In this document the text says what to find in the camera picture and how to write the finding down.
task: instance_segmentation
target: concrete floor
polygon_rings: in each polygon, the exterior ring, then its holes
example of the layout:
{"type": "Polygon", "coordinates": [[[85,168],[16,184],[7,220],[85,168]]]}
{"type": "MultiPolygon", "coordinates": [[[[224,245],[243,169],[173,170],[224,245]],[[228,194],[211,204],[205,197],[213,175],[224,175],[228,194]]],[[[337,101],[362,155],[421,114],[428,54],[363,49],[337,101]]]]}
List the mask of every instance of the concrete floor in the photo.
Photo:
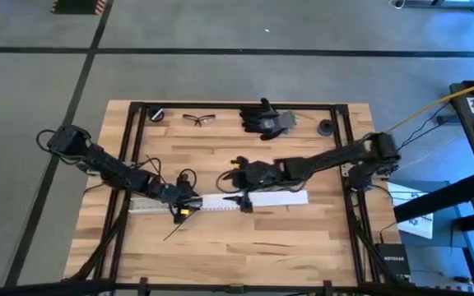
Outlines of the concrete floor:
{"type": "MultiPolygon", "coordinates": [[[[99,17],[54,16],[51,4],[0,0],[0,46],[88,47],[99,17]]],[[[474,17],[399,11],[387,0],[115,0],[100,46],[474,51],[474,17]]],[[[48,159],[35,134],[62,121],[84,59],[0,53],[0,285],[48,159]]],[[[384,130],[465,79],[474,79],[474,58],[101,54],[74,123],[97,135],[110,99],[267,97],[370,103],[376,129],[384,130]]],[[[397,130],[397,141],[433,112],[397,130]]],[[[474,173],[460,127],[441,127],[402,153],[395,173],[401,180],[454,182],[474,173]]],[[[85,179],[74,168],[58,167],[22,284],[59,280],[85,179]]]]}

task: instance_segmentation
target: black glove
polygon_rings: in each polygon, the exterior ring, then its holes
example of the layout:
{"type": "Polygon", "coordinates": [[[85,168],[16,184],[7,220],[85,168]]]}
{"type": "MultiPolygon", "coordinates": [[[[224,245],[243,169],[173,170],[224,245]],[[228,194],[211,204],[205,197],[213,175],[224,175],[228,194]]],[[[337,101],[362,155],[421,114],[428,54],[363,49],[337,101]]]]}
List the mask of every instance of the black glove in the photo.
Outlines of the black glove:
{"type": "Polygon", "coordinates": [[[244,131],[262,133],[263,141],[288,133],[295,125],[295,115],[292,111],[279,114],[264,98],[261,99],[261,106],[240,108],[239,116],[244,121],[244,131]]]}

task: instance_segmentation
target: ruler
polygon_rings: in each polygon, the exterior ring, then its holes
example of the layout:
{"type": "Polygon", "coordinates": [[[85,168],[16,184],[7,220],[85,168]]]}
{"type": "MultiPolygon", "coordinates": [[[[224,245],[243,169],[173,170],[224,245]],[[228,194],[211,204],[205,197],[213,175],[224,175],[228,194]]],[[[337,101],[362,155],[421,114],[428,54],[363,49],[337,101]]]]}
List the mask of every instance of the ruler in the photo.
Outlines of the ruler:
{"type": "MultiPolygon", "coordinates": [[[[235,196],[242,196],[242,193],[203,195],[201,196],[201,210],[238,210],[239,206],[234,201],[224,199],[224,197],[235,196]]],[[[249,193],[249,197],[253,203],[253,207],[306,205],[309,203],[309,194],[306,190],[299,192],[252,192],[249,193]]],[[[132,214],[155,214],[168,211],[167,204],[146,197],[132,197],[129,206],[129,213],[132,214]]]]}

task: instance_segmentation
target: yellow cable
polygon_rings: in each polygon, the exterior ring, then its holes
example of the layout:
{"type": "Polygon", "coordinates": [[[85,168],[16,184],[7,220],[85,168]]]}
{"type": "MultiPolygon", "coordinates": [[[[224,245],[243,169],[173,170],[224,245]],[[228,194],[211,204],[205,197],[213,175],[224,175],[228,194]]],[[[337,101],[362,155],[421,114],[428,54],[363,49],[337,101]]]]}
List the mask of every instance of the yellow cable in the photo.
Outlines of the yellow cable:
{"type": "Polygon", "coordinates": [[[397,127],[400,127],[402,124],[408,122],[409,120],[417,117],[418,115],[424,113],[425,111],[433,108],[434,106],[436,106],[437,104],[440,104],[440,103],[443,103],[443,102],[447,102],[449,101],[450,99],[453,99],[453,98],[456,98],[460,95],[465,95],[467,93],[470,93],[474,91],[474,86],[473,87],[470,87],[470,88],[466,88],[465,90],[460,90],[459,92],[456,92],[454,94],[451,94],[451,95],[446,95],[444,96],[442,99],[437,99],[435,102],[431,103],[431,104],[428,104],[427,106],[425,106],[424,108],[422,108],[420,111],[412,114],[411,116],[409,116],[408,118],[405,118],[403,119],[399,124],[395,125],[394,127],[391,127],[389,128],[386,133],[390,133],[392,132],[393,130],[395,130],[397,127]]]}

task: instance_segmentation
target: wooden tabletop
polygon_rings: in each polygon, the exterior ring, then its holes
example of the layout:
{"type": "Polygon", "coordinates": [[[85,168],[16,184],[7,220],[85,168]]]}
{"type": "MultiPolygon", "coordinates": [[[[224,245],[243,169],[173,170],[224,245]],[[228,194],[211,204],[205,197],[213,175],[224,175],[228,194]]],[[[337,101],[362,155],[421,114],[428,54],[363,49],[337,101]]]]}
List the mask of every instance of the wooden tabletop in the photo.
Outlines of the wooden tabletop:
{"type": "MultiPolygon", "coordinates": [[[[98,143],[115,156],[129,104],[110,101],[101,128],[98,143]]],[[[355,138],[374,130],[368,104],[349,104],[349,110],[355,138]]],[[[236,109],[166,109],[162,122],[146,121],[140,160],[146,155],[160,158],[168,182],[174,182],[182,169],[193,169],[198,176],[197,193],[218,193],[216,177],[232,169],[230,160],[237,156],[271,163],[275,158],[311,156],[335,148],[331,136],[316,132],[319,121],[330,118],[328,111],[295,113],[297,125],[289,134],[261,141],[258,134],[243,131],[236,109]],[[205,127],[195,127],[192,121],[182,119],[185,113],[214,113],[216,119],[205,127]]],[[[91,177],[87,187],[99,183],[91,177]]],[[[305,190],[308,205],[260,207],[253,214],[237,210],[195,213],[165,241],[175,228],[169,213],[130,215],[118,281],[137,283],[145,276],[152,284],[309,286],[331,280],[336,286],[356,285],[339,168],[316,173],[305,190]]],[[[109,192],[109,188],[100,187],[84,196],[66,276],[76,272],[98,245],[109,192]]],[[[392,202],[380,189],[366,196],[373,237],[378,242],[379,231],[395,221],[392,202]]],[[[386,229],[383,236],[386,243],[399,243],[396,226],[386,229]]]]}

